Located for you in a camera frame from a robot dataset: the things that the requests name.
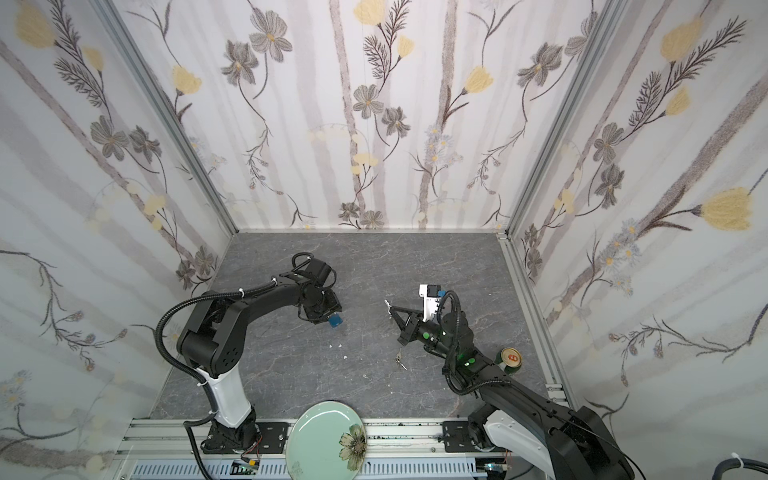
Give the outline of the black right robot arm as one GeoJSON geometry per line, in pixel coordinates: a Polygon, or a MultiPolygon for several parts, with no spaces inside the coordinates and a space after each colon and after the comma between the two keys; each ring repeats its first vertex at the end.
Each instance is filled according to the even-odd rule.
{"type": "Polygon", "coordinates": [[[468,418],[476,447],[516,453],[550,479],[634,478],[632,462],[598,414],[560,405],[508,375],[475,345],[454,291],[431,301],[430,309],[390,305],[388,313],[401,345],[421,342],[442,359],[442,375],[454,394],[481,400],[468,418]]]}

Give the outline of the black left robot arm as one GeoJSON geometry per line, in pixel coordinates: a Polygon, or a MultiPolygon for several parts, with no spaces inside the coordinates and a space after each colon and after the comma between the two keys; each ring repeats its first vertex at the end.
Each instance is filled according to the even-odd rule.
{"type": "Polygon", "coordinates": [[[301,320],[338,324],[342,311],[333,292],[336,272],[309,252],[291,259],[291,269],[267,284],[230,293],[206,293],[194,308],[177,340],[185,370],[203,387],[210,413],[206,438],[195,445],[205,454],[253,452],[262,433],[248,400],[239,364],[251,323],[284,307],[295,307],[301,320]]]}

